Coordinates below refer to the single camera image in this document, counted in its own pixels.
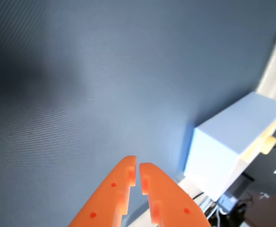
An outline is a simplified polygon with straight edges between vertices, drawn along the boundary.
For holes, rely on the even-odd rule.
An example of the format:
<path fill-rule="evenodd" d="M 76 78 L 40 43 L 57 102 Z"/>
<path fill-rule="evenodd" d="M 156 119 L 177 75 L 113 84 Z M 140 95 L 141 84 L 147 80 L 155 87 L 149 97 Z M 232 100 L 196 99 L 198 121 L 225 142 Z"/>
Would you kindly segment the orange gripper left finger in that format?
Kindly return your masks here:
<path fill-rule="evenodd" d="M 106 176 L 70 223 L 71 227 L 120 227 L 130 188 L 136 185 L 137 157 L 126 156 Z"/>

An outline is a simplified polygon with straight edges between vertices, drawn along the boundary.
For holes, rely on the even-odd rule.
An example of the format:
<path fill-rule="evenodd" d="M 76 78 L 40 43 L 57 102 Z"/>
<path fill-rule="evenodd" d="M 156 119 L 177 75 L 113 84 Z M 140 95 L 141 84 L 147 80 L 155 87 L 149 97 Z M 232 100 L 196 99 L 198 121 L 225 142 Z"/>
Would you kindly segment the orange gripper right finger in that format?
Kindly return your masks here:
<path fill-rule="evenodd" d="M 139 165 L 142 194 L 148 196 L 151 222 L 160 227 L 209 227 L 195 201 L 162 169 Z"/>

